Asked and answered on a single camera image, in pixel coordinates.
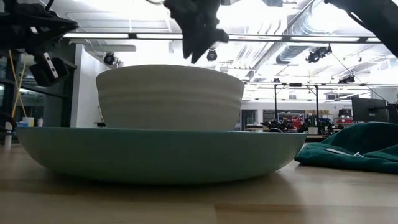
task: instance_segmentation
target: yellow cable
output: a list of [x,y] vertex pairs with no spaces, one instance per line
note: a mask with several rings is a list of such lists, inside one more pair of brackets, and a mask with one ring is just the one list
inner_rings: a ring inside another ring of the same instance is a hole
[[[10,55],[10,60],[11,60],[12,74],[14,75],[15,84],[17,84],[17,83],[18,83],[18,79],[17,79],[17,75],[16,75],[16,72],[15,72],[14,61],[13,61],[13,59],[12,59],[11,50],[9,50],[9,55]],[[15,102],[14,102],[14,107],[13,107],[13,109],[12,109],[11,117],[14,117],[14,115],[15,115],[18,99],[21,100],[22,110],[24,111],[25,117],[27,117],[27,115],[26,115],[26,110],[25,110],[25,106],[24,106],[24,102],[22,101],[21,94],[19,93],[19,89],[20,89],[21,86],[22,86],[22,78],[24,77],[24,72],[25,72],[25,68],[26,68],[26,57],[27,57],[27,55],[25,54],[24,68],[23,68],[23,70],[22,70],[22,75],[21,75],[20,84],[17,86],[17,98],[15,99]]]

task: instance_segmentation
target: table surface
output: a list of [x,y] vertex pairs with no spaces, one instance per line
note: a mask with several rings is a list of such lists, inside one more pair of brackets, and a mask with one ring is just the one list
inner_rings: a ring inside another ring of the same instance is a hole
[[397,223],[395,175],[300,166],[190,187],[100,183],[51,173],[0,148],[0,223]]

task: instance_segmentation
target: white bowl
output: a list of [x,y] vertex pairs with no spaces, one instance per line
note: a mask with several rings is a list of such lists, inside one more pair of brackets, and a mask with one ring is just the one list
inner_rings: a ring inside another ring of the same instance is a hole
[[107,70],[96,83],[109,128],[233,130],[244,91],[226,73],[176,65]]

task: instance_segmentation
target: teal cloth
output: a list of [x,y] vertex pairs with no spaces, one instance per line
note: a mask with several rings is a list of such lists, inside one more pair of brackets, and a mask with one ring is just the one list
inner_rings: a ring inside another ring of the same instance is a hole
[[[334,149],[364,157],[326,151]],[[306,145],[296,156],[306,166],[398,174],[398,124],[355,124],[321,143]]]

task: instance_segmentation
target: wooden table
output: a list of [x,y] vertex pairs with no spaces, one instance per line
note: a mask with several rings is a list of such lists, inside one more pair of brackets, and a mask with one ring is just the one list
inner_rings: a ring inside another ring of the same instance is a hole
[[143,187],[46,171],[0,149],[0,223],[398,223],[394,175],[300,166],[197,187]]

